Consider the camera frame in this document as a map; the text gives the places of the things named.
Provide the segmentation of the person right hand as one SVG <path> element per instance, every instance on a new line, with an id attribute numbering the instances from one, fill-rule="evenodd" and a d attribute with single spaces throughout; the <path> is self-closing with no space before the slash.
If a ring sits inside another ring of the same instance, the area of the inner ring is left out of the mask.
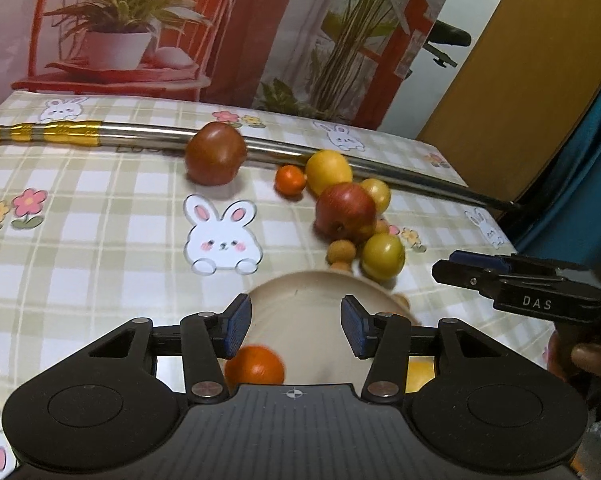
<path id="1" fill-rule="evenodd" d="M 553 333 L 547 347 L 547 369 L 565 379 L 564 367 L 559 363 L 559 353 L 563 348 L 560 336 Z M 601 344 L 575 344 L 570 351 L 570 357 L 572 363 L 580 370 L 601 377 Z"/>

